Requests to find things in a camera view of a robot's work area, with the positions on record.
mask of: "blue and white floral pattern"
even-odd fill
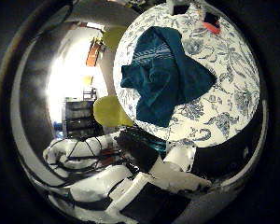
[[[150,26],[177,29],[185,53],[217,77],[208,93],[175,107],[168,128],[137,120],[140,95],[120,86],[121,67],[131,63],[138,38]],[[214,35],[203,28],[195,6],[183,15],[171,16],[165,4],[149,9],[130,25],[119,43],[113,75],[120,103],[141,128],[164,140],[188,139],[198,147],[209,147],[232,138],[252,119],[259,103],[258,68],[236,29],[223,18],[220,26],[220,34]]]

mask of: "teal towel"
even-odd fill
[[[176,105],[209,91],[216,77],[187,55],[181,34],[172,28],[150,27],[138,39],[130,65],[121,67],[123,88],[141,95],[137,119],[168,127]]]

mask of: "red object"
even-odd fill
[[[209,22],[203,22],[203,26],[207,29],[207,30],[209,30],[209,31],[211,31],[213,34],[219,34],[220,33],[220,28],[219,27],[216,27],[214,24],[212,24],[212,23],[209,23]]]

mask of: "orange object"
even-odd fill
[[[83,77],[83,85],[85,87],[91,86],[92,81],[93,81],[93,77],[92,76]]]
[[[94,67],[96,65],[97,57],[99,56],[101,45],[96,41],[93,41],[91,44],[90,51],[86,60],[86,66]]]

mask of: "bright light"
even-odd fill
[[[87,22],[87,27],[91,27],[91,28],[95,28],[95,29],[99,29],[99,30],[103,30],[104,26],[101,24],[97,24],[94,22]]]

